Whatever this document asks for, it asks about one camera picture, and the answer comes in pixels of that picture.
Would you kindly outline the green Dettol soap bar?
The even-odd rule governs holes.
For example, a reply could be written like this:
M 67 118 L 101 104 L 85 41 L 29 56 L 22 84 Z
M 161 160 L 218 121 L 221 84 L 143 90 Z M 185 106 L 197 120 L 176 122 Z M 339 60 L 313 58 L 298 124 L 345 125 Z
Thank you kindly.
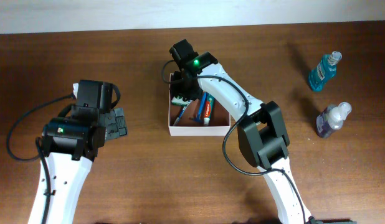
M 188 100 L 179 95 L 173 96 L 171 99 L 171 104 L 175 106 L 188 106 L 191 102 L 192 100 Z

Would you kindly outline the blue white toothbrush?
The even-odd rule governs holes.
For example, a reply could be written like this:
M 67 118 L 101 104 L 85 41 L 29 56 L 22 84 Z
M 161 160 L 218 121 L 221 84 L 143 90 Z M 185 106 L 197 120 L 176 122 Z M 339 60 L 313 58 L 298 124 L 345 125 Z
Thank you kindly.
M 185 110 L 187 109 L 187 106 L 183 106 L 181 108 L 181 111 L 178 113 L 176 119 L 174 120 L 173 122 L 173 126 L 177 126 L 177 124 L 179 123 L 179 120 L 181 119 L 181 117 L 183 116 Z

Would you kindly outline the green white toothpaste tube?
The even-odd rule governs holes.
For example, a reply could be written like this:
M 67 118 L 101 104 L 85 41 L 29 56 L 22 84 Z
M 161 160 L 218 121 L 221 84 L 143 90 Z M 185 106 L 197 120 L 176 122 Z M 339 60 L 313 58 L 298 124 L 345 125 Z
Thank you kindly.
M 203 119 L 203 125 L 205 126 L 208 126 L 211 120 L 211 113 L 212 113 L 214 102 L 215 102 L 214 97 L 210 94 L 207 94 L 205 111 L 204 111 L 204 119 Z

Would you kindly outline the blue disposable razor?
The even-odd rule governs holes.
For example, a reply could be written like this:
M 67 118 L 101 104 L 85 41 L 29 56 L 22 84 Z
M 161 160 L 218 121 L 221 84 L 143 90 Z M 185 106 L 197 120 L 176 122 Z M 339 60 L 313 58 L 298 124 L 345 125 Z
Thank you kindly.
M 197 115 L 193 119 L 193 121 L 199 122 L 199 123 L 202 122 L 201 115 L 202 115 L 202 111 L 204 109 L 204 105 L 206 103 L 206 98 L 207 98 L 207 93 L 204 91 L 203 94 L 202 94 L 201 102 L 199 104 L 199 109 L 197 111 Z

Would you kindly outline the blue mouthwash bottle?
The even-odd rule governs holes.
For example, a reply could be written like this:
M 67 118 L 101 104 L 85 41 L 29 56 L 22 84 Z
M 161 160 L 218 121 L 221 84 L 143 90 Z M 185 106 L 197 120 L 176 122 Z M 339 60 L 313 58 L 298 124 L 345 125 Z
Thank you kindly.
M 308 83 L 313 91 L 322 91 L 325 84 L 336 75 L 337 64 L 342 59 L 339 51 L 324 54 L 319 64 L 309 73 Z

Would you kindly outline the purple foam soap pump bottle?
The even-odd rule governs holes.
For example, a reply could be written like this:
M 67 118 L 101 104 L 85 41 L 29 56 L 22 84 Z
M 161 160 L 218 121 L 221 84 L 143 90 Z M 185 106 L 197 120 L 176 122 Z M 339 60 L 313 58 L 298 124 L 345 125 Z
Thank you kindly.
M 321 138 L 330 137 L 342 128 L 352 107 L 348 102 L 327 106 L 316 118 L 316 133 Z

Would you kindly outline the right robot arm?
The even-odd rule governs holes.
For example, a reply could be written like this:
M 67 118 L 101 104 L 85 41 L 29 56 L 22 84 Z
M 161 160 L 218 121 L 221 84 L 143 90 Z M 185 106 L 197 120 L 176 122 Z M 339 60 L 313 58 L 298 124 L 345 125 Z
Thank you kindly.
M 264 103 L 245 91 L 209 52 L 198 54 L 183 39 L 169 50 L 179 70 L 169 81 L 171 88 L 187 100 L 205 91 L 235 120 L 244 159 L 262 176 L 275 201 L 281 223 L 313 223 L 303 203 L 290 168 L 289 136 L 281 109 L 274 101 Z

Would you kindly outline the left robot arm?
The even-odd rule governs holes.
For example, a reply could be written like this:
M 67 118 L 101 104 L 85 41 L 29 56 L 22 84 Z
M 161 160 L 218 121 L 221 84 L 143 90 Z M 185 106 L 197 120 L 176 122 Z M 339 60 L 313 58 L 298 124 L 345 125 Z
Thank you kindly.
M 36 139 L 40 177 L 29 223 L 72 223 L 98 150 L 128 134 L 121 98 L 112 83 L 80 80 L 67 105 Z

